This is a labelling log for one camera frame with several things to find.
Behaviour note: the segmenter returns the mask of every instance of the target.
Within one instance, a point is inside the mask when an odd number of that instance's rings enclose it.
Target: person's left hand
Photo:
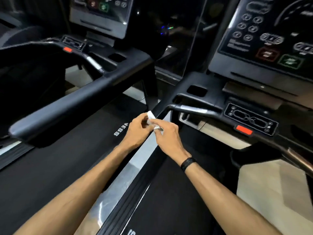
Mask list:
[[[153,131],[155,125],[147,124],[148,115],[142,113],[129,124],[127,133],[120,143],[121,145],[134,150],[139,147]]]

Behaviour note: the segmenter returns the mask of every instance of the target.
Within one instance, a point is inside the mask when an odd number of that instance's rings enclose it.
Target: treadmill belt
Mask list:
[[[207,172],[221,181],[219,162],[232,150],[225,144],[188,126],[180,131],[182,143]],[[154,154],[163,152],[157,148]],[[123,235],[208,235],[215,219],[179,166],[169,157],[152,180]]]
[[[146,105],[121,94],[57,142],[33,149],[0,171],[0,228],[13,234],[34,213],[81,177],[123,139],[124,124]]]

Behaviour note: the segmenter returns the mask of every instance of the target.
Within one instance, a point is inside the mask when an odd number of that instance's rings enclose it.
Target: hand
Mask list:
[[[150,119],[150,121],[163,128],[163,134],[161,134],[159,129],[154,131],[159,147],[165,154],[181,166],[187,158],[191,157],[191,154],[187,152],[182,145],[178,133],[178,126],[174,123],[159,119]]]
[[[147,124],[147,113],[140,114],[129,124],[127,133],[120,145],[134,150],[139,147],[153,131],[155,125]]]

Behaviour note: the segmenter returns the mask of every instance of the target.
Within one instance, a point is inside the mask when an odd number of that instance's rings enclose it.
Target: display screen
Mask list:
[[[131,0],[72,0],[72,7],[121,23],[128,20]]]
[[[241,0],[219,53],[313,80],[313,0]]]

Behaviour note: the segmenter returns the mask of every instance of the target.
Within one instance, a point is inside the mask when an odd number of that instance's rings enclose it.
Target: person's right hand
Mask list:
[[[159,119],[150,119],[150,122],[163,128],[163,134],[159,129],[154,130],[157,144],[162,151],[171,157],[179,166],[181,166],[187,158],[191,157],[191,154],[187,152],[182,145],[176,124]]]

